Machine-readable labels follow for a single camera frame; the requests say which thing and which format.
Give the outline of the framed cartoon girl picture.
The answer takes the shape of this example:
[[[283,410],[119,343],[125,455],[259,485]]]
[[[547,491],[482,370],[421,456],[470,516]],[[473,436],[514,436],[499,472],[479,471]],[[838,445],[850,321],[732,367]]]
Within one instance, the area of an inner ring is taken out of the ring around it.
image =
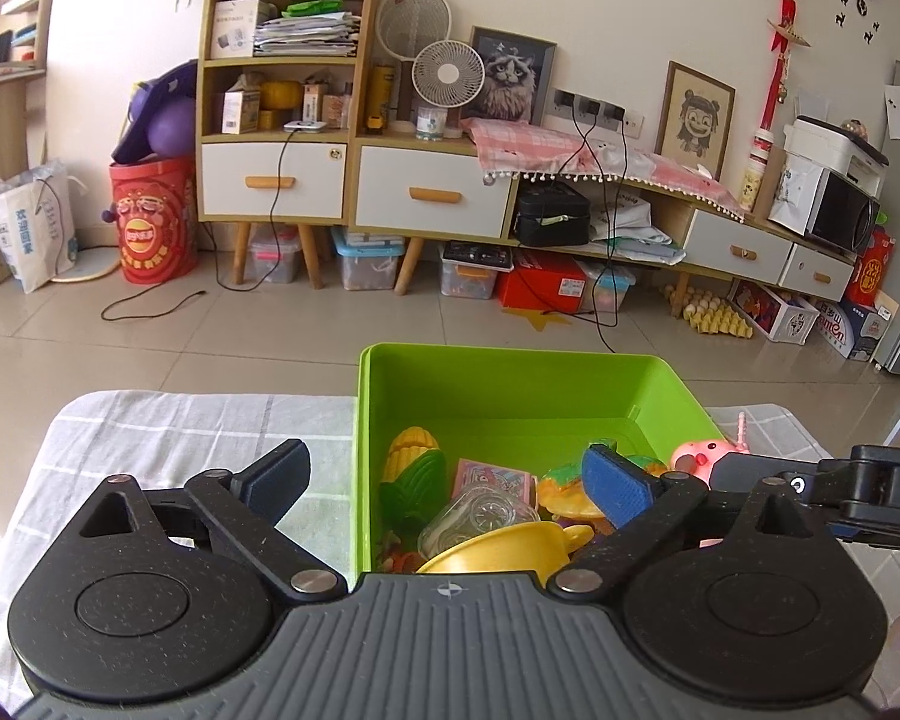
[[[736,89],[696,68],[668,64],[655,153],[718,179],[724,169]]]

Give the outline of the orange toy pumpkin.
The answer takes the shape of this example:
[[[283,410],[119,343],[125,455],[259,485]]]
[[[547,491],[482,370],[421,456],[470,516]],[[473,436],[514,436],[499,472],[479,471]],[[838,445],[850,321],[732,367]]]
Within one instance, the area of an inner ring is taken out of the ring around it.
[[[658,478],[667,471],[662,460],[645,455],[589,452],[582,461],[558,466],[538,479],[538,507],[554,520],[606,520],[619,528],[652,505],[653,484],[640,481],[640,475]]]

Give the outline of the white printer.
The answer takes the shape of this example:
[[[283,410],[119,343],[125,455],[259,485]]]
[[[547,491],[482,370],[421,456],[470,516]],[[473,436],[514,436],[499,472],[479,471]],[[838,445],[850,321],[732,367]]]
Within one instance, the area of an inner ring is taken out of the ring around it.
[[[800,115],[793,124],[784,127],[784,149],[788,154],[839,172],[873,199],[881,195],[888,174],[888,158],[847,128]]]

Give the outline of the green plastic cookie box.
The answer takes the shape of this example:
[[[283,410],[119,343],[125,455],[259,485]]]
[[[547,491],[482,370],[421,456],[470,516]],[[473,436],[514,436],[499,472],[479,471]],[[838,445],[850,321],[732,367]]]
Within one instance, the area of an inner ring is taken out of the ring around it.
[[[422,427],[447,457],[535,476],[582,458],[594,442],[670,460],[679,445],[722,433],[668,366],[649,355],[379,343],[359,359],[354,427],[352,570],[375,569],[386,450]]]

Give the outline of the pink toy pig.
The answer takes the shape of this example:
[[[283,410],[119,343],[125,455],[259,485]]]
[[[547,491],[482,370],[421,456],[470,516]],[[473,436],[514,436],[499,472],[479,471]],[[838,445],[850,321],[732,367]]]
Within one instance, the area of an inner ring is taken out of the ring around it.
[[[735,439],[707,439],[686,442],[673,450],[670,458],[672,472],[686,473],[704,483],[710,483],[715,465],[730,454],[747,454],[746,415],[738,413]]]

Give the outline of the clear storage box blue lid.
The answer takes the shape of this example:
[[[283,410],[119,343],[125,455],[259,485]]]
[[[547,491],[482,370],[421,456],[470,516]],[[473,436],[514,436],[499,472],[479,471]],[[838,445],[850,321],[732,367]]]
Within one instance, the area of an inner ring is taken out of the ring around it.
[[[341,283],[347,291],[391,291],[397,284],[404,255],[401,239],[385,244],[350,244],[344,227],[331,229],[340,261]]]

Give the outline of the red box under cabinet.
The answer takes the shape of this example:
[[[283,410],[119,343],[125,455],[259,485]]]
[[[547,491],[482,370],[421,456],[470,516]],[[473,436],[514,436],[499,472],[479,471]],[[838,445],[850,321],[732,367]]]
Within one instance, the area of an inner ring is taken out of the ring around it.
[[[585,286],[585,273],[569,255],[515,249],[512,270],[499,277],[497,299],[505,309],[575,314]]]

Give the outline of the framed cat picture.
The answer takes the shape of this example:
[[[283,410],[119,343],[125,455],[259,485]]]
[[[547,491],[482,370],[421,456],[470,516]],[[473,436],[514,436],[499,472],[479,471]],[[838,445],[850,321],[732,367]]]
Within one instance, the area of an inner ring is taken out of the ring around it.
[[[475,26],[471,47],[484,65],[484,86],[463,117],[541,124],[556,44]]]

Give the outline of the tall white fan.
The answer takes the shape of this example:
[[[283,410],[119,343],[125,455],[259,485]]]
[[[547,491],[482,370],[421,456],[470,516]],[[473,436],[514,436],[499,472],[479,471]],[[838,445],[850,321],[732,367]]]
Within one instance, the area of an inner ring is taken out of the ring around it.
[[[447,0],[382,0],[375,32],[382,49],[398,64],[397,109],[388,130],[409,133],[413,130],[413,62],[427,46],[450,37],[452,9]]]

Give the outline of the white grey checkered cloth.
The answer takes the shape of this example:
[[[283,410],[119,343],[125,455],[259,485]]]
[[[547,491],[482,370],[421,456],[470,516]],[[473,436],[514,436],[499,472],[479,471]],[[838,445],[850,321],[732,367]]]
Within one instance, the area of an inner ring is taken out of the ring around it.
[[[297,437],[312,455],[308,491],[281,532],[354,580],[356,472],[351,397],[172,395],[112,390],[76,398],[53,419],[0,546],[0,704],[16,710],[30,689],[7,637],[14,595],[46,548],[113,473],[146,489],[178,488],[208,468],[240,470]]]

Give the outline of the yellow egg tray toy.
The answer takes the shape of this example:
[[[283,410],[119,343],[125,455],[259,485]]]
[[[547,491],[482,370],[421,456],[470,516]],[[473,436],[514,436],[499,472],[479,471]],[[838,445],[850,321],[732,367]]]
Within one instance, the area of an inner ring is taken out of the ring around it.
[[[678,296],[674,284],[665,284],[660,288],[660,294],[694,332],[745,340],[754,337],[754,328],[740,310],[710,291],[688,286],[683,296]]]

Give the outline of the yellow toy pot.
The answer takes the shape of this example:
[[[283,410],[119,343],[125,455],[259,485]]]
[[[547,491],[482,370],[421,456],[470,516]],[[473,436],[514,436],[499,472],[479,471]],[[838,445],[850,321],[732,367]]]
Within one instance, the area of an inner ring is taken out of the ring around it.
[[[571,555],[592,541],[590,525],[561,527],[528,522],[475,536],[422,564],[419,574],[500,574],[531,572],[541,585],[571,562]]]

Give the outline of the wooden shelf cabinet white drawer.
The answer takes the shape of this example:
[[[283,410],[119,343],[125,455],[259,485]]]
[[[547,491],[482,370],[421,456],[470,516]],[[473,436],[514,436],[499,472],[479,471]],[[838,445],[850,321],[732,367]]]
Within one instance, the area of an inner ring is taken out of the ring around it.
[[[377,0],[205,0],[196,72],[201,223],[235,229],[232,278],[244,279],[251,234],[295,227],[307,277],[322,286],[326,231],[346,222],[346,167],[365,128],[364,93]],[[351,11],[351,57],[256,57],[265,21]]]

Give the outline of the toy corn cob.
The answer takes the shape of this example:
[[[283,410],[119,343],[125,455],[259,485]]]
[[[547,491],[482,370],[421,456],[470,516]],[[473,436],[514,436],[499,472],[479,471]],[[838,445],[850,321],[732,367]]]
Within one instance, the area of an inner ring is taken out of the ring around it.
[[[408,427],[391,442],[379,499],[383,523],[401,541],[416,538],[447,505],[447,457],[424,427]]]

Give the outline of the red hanging wall decoration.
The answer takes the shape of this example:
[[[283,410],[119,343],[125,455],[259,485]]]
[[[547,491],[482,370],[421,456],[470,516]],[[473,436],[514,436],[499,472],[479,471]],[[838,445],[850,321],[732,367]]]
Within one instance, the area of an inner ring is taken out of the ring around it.
[[[770,52],[774,54],[775,64],[774,71],[770,77],[769,88],[767,88],[761,123],[759,124],[759,127],[764,130],[772,128],[777,107],[782,104],[785,96],[787,96],[785,77],[787,76],[792,47],[809,46],[809,42],[803,36],[800,36],[795,29],[797,13],[798,0],[781,0],[781,9],[777,20],[769,21],[770,27],[774,31],[774,37],[772,37],[772,43],[770,43]]]

